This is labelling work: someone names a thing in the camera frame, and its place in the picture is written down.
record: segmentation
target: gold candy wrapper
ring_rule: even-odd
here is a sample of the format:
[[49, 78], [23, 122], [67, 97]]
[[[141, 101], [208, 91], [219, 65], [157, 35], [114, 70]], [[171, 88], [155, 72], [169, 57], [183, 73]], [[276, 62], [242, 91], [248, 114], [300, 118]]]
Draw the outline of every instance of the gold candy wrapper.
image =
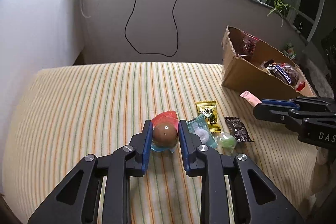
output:
[[216, 101], [204, 101], [196, 102], [198, 114], [203, 114], [209, 130], [212, 133], [220, 133], [221, 127], [217, 123], [217, 102]]

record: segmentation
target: round brown candy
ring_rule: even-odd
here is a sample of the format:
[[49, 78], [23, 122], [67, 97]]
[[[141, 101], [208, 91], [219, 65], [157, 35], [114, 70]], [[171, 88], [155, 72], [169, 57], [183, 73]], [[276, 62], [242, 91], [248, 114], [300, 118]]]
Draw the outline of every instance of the round brown candy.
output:
[[153, 130], [153, 142], [158, 147], [173, 148], [177, 140], [177, 130], [171, 123], [158, 124]]

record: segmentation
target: spider plant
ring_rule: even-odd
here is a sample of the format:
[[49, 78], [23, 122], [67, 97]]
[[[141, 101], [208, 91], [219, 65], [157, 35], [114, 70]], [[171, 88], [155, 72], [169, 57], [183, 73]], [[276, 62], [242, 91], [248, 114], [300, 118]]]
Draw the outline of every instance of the spider plant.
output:
[[281, 20], [282, 20], [281, 27], [282, 27], [284, 24], [284, 15], [282, 13], [286, 13], [288, 9], [290, 8], [294, 9], [295, 11], [296, 9], [292, 5], [284, 3], [282, 0], [273, 0], [273, 1], [274, 1], [274, 8], [269, 11], [267, 16], [269, 16], [274, 11], [277, 11], [278, 14], [281, 16]]

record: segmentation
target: black cable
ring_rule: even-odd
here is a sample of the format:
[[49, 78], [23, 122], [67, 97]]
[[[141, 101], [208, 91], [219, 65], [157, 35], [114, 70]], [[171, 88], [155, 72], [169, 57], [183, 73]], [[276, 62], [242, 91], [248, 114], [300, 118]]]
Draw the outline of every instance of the black cable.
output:
[[137, 3], [137, 0], [134, 1], [134, 5], [133, 5], [132, 13], [131, 13], [131, 15], [129, 16], [129, 18], [128, 18], [128, 20], [127, 20], [127, 23], [126, 23], [126, 26], [125, 26], [124, 35], [125, 35], [125, 38], [126, 38], [127, 42], [131, 45], [131, 47], [132, 47], [137, 53], [139, 53], [139, 54], [159, 54], [159, 55], [163, 55], [163, 56], [166, 56], [166, 57], [173, 57], [173, 56], [177, 53], [177, 50], [179, 49], [179, 32], [178, 32], [178, 30], [177, 30], [177, 25], [176, 25], [176, 21], [175, 21], [175, 17], [174, 17], [174, 9], [175, 9], [176, 2], [177, 2], [177, 0], [175, 0], [175, 2], [174, 2], [174, 6], [173, 6], [173, 10], [172, 10], [173, 20], [174, 20], [174, 24], [175, 24], [175, 28], [176, 28], [176, 37], [177, 37], [176, 51], [175, 51], [172, 55], [166, 55], [166, 54], [162, 54], [162, 53], [159, 53], [159, 52], [139, 52], [139, 51], [132, 45], [132, 43], [128, 40], [128, 38], [127, 38], [127, 36], [126, 36], [126, 29], [127, 29], [128, 22], [130, 21], [132, 15], [133, 15], [133, 12], [134, 12], [134, 9], [135, 9], [135, 5], [136, 5], [136, 3]]

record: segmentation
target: blue gripper pad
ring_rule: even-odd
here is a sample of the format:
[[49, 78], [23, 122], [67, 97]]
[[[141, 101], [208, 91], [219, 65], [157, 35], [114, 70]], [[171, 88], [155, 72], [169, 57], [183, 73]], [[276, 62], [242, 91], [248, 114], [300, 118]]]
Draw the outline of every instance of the blue gripper pad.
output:
[[181, 122], [178, 123], [178, 138], [180, 141], [181, 155], [182, 155], [184, 170], [188, 175], [190, 172], [190, 163], [189, 163], [189, 158], [188, 158], [189, 152], [188, 152], [187, 144], [185, 141], [185, 136], [184, 136]]
[[148, 162], [149, 162], [149, 156], [151, 154], [151, 144], [152, 144], [152, 138], [153, 138], [153, 124], [150, 122], [148, 126], [148, 131], [146, 134], [145, 144], [143, 147], [142, 152], [142, 166], [141, 171], [143, 175], [146, 174], [146, 171], [148, 169]]
[[268, 99], [262, 99], [261, 101], [263, 104], [289, 106], [289, 107], [293, 107], [296, 110], [300, 110], [300, 108], [294, 102], [291, 102], [291, 101], [268, 100]]

